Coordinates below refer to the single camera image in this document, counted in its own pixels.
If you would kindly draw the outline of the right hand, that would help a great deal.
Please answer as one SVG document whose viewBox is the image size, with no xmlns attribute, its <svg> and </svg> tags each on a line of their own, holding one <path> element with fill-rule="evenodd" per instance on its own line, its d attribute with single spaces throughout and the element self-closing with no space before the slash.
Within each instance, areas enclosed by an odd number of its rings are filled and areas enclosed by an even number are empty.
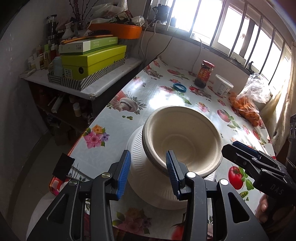
<svg viewBox="0 0 296 241">
<path fill-rule="evenodd" d="M 255 211 L 255 216 L 260 223 L 265 223 L 268 219 L 268 215 L 266 214 L 268 208 L 267 197 L 268 196 L 266 194 L 262 195 Z"/>
</svg>

